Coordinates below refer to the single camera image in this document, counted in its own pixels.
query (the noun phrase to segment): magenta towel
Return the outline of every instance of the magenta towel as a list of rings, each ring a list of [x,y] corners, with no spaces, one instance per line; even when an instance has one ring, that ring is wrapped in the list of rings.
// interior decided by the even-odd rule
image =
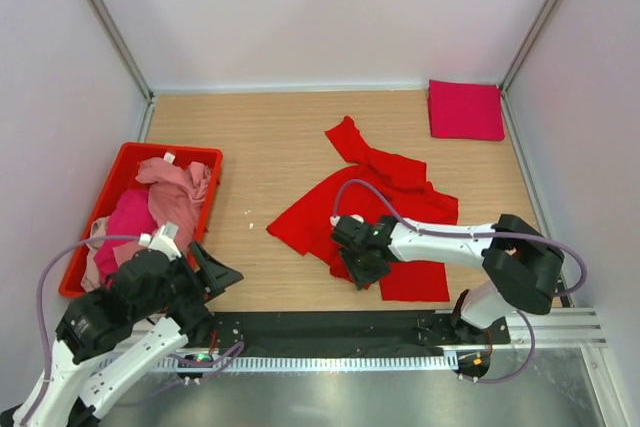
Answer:
[[[500,90],[495,85],[429,81],[431,135],[444,139],[503,140]]]
[[[140,164],[136,180],[149,188],[149,212],[158,225],[178,226],[175,243],[186,252],[193,240],[200,210],[211,181],[211,169],[192,162],[185,170],[159,157]]]
[[[149,192],[129,189],[118,199],[116,208],[107,221],[107,235],[151,234],[158,228],[149,212]],[[94,261],[100,271],[100,282],[105,283],[109,274],[117,272],[122,263],[131,260],[142,249],[137,242],[107,240],[96,252]]]

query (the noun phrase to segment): white panel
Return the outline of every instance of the white panel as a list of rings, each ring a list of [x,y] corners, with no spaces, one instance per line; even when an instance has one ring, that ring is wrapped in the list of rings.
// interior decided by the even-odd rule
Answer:
[[[0,0],[0,410],[26,399],[43,367],[35,290],[78,239],[142,96],[85,0]],[[50,326],[65,306],[51,275]]]
[[[542,0],[105,0],[155,89],[497,82]]]
[[[564,0],[510,92],[552,230],[591,269],[576,298],[596,308],[636,397],[639,26],[638,0]]]

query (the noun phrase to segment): pink fabric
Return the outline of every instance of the pink fabric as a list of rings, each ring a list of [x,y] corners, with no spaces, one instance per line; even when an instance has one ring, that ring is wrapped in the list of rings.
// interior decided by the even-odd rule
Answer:
[[[177,247],[186,252],[193,240],[200,210],[211,181],[211,169],[192,162],[185,170],[159,157],[140,164],[136,180],[149,188],[149,212],[158,225],[178,226]]]
[[[149,192],[144,190],[125,190],[118,199],[115,210],[107,221],[107,235],[151,234],[158,224],[149,212]],[[137,242],[126,240],[107,240],[96,252],[94,261],[100,271],[100,282],[104,283],[109,274],[117,272],[118,267],[142,247]]]
[[[500,90],[495,85],[429,82],[429,123],[433,137],[503,140]]]

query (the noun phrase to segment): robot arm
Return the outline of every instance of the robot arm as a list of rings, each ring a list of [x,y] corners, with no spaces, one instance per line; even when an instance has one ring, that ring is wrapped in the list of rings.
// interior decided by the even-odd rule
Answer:
[[[502,215],[495,224],[471,227],[404,220],[413,228],[391,216],[381,217],[374,225],[357,216],[331,219],[332,239],[341,246],[340,255],[359,289],[387,275],[390,262],[432,260],[482,270],[489,281],[463,292],[452,313],[452,323],[463,340],[477,337],[514,310],[539,315],[551,310],[564,260],[561,251],[524,240],[476,236],[492,232],[541,236],[522,219]]]
[[[190,246],[199,267],[194,272],[173,242],[175,232],[168,224],[141,236],[147,249],[124,263],[108,286],[69,304],[56,328],[50,378],[43,374],[24,404],[0,415],[1,427],[97,426],[160,359],[190,342],[207,342],[214,321],[204,304],[243,277],[197,243]],[[136,322],[160,311],[165,316],[145,337],[92,375]]]

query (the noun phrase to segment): purple cable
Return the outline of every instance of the purple cable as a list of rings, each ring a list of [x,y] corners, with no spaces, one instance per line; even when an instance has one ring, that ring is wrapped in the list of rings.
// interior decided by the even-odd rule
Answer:
[[[90,244],[92,242],[103,242],[105,240],[138,240],[138,238],[139,237],[136,237],[134,235],[104,235],[100,237],[92,237],[90,239],[81,240],[73,245],[70,245],[58,255],[56,255],[53,259],[51,259],[51,262],[49,262],[42,271],[40,279],[38,280],[38,288],[36,290],[36,315],[38,316],[38,329],[40,330],[40,339],[42,340],[42,349],[44,351],[44,377],[42,386],[40,387],[40,391],[38,392],[38,396],[20,422],[20,425],[25,425],[27,422],[29,422],[29,419],[42,402],[42,399],[44,399],[44,396],[49,389],[49,380],[51,379],[51,364],[53,363],[53,361],[51,359],[51,345],[49,344],[47,327],[44,323],[44,307],[42,305],[44,281],[46,280],[47,275],[49,275],[51,269],[53,269],[53,267],[62,257],[67,255],[69,252],[76,250],[78,247],[82,247],[83,245]]]
[[[234,360],[236,360],[240,354],[242,353],[242,350],[244,349],[244,343],[243,342],[238,342],[236,344],[233,344],[224,354],[222,354],[220,357],[218,357],[216,360],[214,360],[213,362],[198,362],[196,360],[188,360],[188,359],[184,359],[182,357],[180,357],[179,355],[176,354],[169,354],[168,357],[171,357],[172,359],[177,359],[178,361],[180,361],[181,363],[187,364],[187,365],[191,365],[193,367],[215,367],[216,365],[218,365],[219,363],[221,363],[223,360],[225,359],[229,359],[230,360],[224,364],[223,366],[221,366],[219,369],[202,376],[202,378],[200,379],[201,382],[205,382],[207,380],[213,379],[214,377],[219,376],[220,374],[222,374],[225,370],[227,370],[229,367],[231,367],[231,364],[233,363]],[[169,382],[167,385],[159,388],[158,390],[156,390],[153,394],[148,395],[147,397],[145,397],[142,400],[137,400],[135,402],[128,402],[128,403],[123,403],[123,404],[116,404],[116,407],[138,407],[139,405],[143,405],[146,404],[147,402],[149,402],[150,400],[155,399],[158,395],[173,389],[174,387],[177,387],[178,385],[183,385],[183,380],[175,380],[173,382]]]
[[[555,247],[556,249],[565,251],[567,254],[573,257],[575,261],[578,263],[578,266],[580,267],[580,279],[578,279],[578,282],[576,282],[576,284],[573,287],[570,287],[560,292],[556,292],[555,297],[563,297],[565,295],[572,294],[576,290],[580,289],[584,285],[584,283],[587,281],[587,264],[585,263],[583,258],[580,256],[580,254],[578,254],[575,250],[573,250],[568,245],[563,244],[562,242],[558,242],[556,240],[548,239],[546,237],[542,237],[538,235],[520,234],[520,233],[511,233],[511,232],[481,232],[478,234],[466,234],[466,233],[458,233],[458,232],[440,232],[437,230],[418,229],[411,222],[408,222],[406,219],[404,219],[398,213],[398,211],[391,205],[391,203],[385,198],[385,196],[382,195],[382,193],[380,193],[378,189],[376,189],[369,182],[365,182],[364,180],[351,179],[345,182],[342,185],[342,187],[340,187],[340,190],[338,190],[338,193],[336,194],[336,200],[333,204],[333,217],[338,217],[338,207],[340,206],[340,198],[342,197],[342,194],[344,193],[345,189],[353,184],[364,185],[366,188],[371,190],[371,192],[376,194],[376,197],[378,197],[378,199],[382,201],[382,203],[387,207],[387,209],[389,209],[389,212],[391,212],[393,216],[396,219],[398,219],[398,222],[400,222],[402,225],[404,225],[408,229],[413,230],[414,232],[417,232],[418,234],[432,235],[434,237],[447,237],[450,239],[501,238],[501,239],[514,239],[514,240],[528,240],[529,242],[537,242],[539,244],[548,245],[550,247]]]

